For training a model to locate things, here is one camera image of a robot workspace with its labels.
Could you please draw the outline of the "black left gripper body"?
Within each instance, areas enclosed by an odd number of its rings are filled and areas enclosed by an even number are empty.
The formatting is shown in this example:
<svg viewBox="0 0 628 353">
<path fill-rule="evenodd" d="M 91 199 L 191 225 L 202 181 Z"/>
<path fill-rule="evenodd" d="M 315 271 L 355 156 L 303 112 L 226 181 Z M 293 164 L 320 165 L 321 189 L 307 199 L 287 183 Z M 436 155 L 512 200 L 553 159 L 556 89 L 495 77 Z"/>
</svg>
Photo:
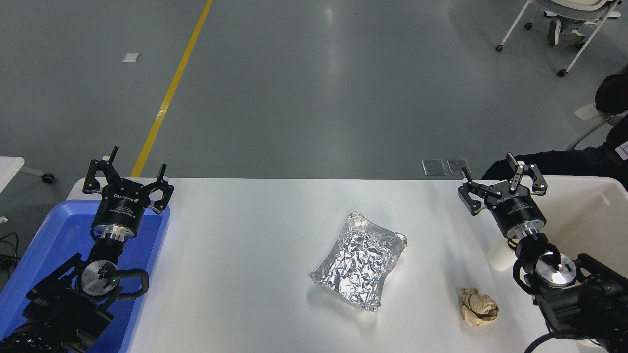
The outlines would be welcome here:
<svg viewBox="0 0 628 353">
<path fill-rule="evenodd" d="M 122 184 L 108 184 L 103 188 L 102 199 L 92 223 L 94 232 L 104 226 L 115 225 L 130 232 L 139 231 L 144 212 L 150 205 L 147 192 L 141 191 L 143 184 L 123 179 Z"/>
</svg>

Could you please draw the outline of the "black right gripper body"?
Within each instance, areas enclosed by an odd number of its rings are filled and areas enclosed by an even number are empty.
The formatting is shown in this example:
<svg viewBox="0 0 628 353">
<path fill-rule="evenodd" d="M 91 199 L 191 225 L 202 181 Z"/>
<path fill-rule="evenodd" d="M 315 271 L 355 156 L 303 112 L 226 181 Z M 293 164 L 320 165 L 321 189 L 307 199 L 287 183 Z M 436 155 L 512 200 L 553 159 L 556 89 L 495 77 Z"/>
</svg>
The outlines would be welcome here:
<svg viewBox="0 0 628 353">
<path fill-rule="evenodd" d="M 496 183 L 488 188 L 495 195 L 487 194 L 484 205 L 502 234 L 520 234 L 530 228 L 539 231 L 547 223 L 529 188 L 524 185 L 519 185 L 513 194 L 509 183 Z"/>
</svg>

